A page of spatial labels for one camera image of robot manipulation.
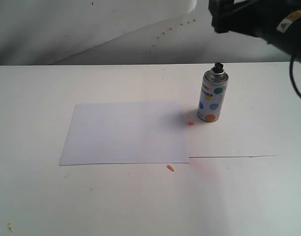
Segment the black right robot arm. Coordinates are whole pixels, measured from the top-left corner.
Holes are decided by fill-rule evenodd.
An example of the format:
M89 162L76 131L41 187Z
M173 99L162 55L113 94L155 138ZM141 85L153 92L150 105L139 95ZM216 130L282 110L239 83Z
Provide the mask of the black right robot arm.
M216 33L261 38L301 63L301 0L210 0Z

